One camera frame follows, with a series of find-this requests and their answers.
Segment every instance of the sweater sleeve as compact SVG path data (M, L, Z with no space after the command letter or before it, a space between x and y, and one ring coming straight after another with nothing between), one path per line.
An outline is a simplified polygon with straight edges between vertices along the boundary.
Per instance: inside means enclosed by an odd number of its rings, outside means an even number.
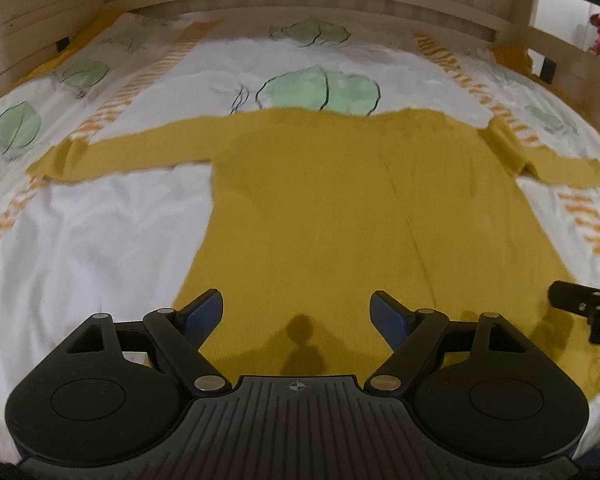
M266 118L255 121L242 118L239 121L237 116L201 117L93 144L80 137L67 138L29 166L27 174L69 183L111 173L171 168L188 162L212 162L235 139L262 126L263 121Z
M501 163L514 174L528 173L546 184L564 184L578 189L600 187L600 163L595 159L560 156L545 146L523 146L501 118L492 119L479 133Z

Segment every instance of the white duvet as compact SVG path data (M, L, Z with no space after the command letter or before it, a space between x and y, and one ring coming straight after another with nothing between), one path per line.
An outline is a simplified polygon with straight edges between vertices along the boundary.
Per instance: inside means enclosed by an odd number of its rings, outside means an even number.
M152 34L160 35L165 27L181 30L183 23L186 20L177 26L161 25ZM138 50L138 56L146 56L145 64L167 50L165 42L157 43L160 47L151 55ZM529 99L537 106L559 108L564 122L575 125L577 136L556 140L555 134L547 136L542 124L529 125L560 153L600 159L597 133L550 94L530 82L519 83L518 76L477 57L459 56L459 62L512 108L520 103L528 112ZM111 88L119 88L137 72L129 69L109 83ZM328 95L321 97L324 88ZM56 98L54 92L49 96ZM15 103L21 98L5 99ZM283 105L357 114L430 108L476 127L486 126L492 117L488 108L421 56L412 37L398 39L386 31L306 16L278 22L241 18L214 28L94 140L203 114L224 116ZM81 107L74 117L56 119L44 141L30 152L14 162L0 162L6 164L4 174L12 182L9 189L0 187L0 206L12 197L26 164L93 109ZM4 424L7 396L71 330L94 312L109 312L116 321L136 320L172 303L205 236L212 210L210 176L208 165L186 164L115 174L76 186L51 185L38 190L19 212L0 240L2 459L18 459ZM557 203L561 190L524 178L520 186L566 267L579 282L600 287L600 261ZM600 192L591 193L600 206ZM590 406L581 451L600 439L600 396Z

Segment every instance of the crosshair logo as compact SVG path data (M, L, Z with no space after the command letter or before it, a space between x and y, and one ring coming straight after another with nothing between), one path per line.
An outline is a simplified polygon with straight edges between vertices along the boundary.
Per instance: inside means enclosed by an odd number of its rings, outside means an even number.
M304 390L305 388L307 388L307 385L304 383L301 383L300 381L295 381L293 383L291 383L288 388L290 390L295 391L295 393L301 392L302 390Z

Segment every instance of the metal screw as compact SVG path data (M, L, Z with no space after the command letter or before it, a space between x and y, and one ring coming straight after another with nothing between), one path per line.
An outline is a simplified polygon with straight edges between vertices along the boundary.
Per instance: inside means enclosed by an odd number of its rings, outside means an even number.
M402 381L392 375L376 375L369 381L369 384L376 390L382 392L392 392L402 385Z
M198 377L193 385L201 392L214 392L224 388L225 380L217 375L203 375Z

